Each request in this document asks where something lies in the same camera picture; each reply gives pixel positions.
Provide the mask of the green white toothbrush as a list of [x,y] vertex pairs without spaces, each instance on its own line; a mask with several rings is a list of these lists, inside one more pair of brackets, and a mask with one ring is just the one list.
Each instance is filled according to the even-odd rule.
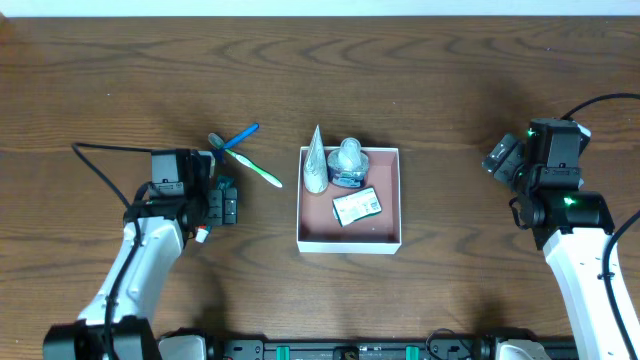
[[243,166],[245,166],[245,167],[251,169],[252,171],[256,172],[257,174],[259,174],[262,178],[264,178],[271,185],[275,186],[276,188],[282,188],[283,187],[282,182],[278,178],[276,178],[274,175],[272,175],[271,173],[267,172],[266,170],[262,169],[261,167],[259,167],[255,163],[253,163],[249,158],[247,158],[244,155],[241,155],[241,154],[239,154],[239,153],[237,153],[237,152],[235,152],[235,151],[233,151],[231,149],[225,148],[226,143],[217,134],[210,133],[208,135],[208,141],[216,150],[221,150],[224,153],[227,153],[228,155],[230,155],[232,158],[234,158],[236,161],[238,161]]

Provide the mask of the white lotion tube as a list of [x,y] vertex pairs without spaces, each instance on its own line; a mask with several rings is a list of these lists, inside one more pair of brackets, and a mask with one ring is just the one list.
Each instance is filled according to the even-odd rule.
[[303,181],[307,191],[321,194],[328,188],[328,169],[321,130],[316,126],[303,163]]

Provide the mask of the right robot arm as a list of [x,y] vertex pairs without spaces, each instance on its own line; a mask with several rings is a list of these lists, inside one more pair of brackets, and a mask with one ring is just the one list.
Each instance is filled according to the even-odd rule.
[[532,232],[553,272],[579,357],[636,359],[639,319],[617,251],[624,230],[601,194],[581,188],[590,139],[574,121],[538,118],[526,139],[506,134],[482,166],[513,192],[514,222]]

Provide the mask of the red green toothpaste tube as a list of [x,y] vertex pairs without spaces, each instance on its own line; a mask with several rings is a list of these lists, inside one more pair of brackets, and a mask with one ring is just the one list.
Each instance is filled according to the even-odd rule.
[[195,241],[204,243],[214,227],[234,225],[238,221],[238,191],[234,179],[219,175],[208,193],[209,209],[204,223],[197,228]]

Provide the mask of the blue soap pump bottle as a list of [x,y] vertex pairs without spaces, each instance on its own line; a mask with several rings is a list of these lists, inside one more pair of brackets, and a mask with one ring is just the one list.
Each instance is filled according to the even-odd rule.
[[340,147],[329,154],[327,165],[329,180],[333,185],[353,189],[365,186],[369,158],[357,139],[344,139]]

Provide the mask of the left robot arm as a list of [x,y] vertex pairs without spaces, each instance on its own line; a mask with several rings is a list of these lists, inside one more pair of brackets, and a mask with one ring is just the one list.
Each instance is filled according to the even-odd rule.
[[215,157],[195,149],[148,153],[151,178],[123,201],[123,240],[113,265],[77,320],[49,329],[44,358],[223,358],[223,345],[201,330],[156,337],[151,327],[173,265],[188,240],[206,240],[224,204],[211,187]]

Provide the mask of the green white soap box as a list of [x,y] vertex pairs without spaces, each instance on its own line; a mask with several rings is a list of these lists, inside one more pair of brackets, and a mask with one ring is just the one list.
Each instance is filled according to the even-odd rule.
[[382,212],[382,207],[373,187],[332,200],[335,218],[342,227]]

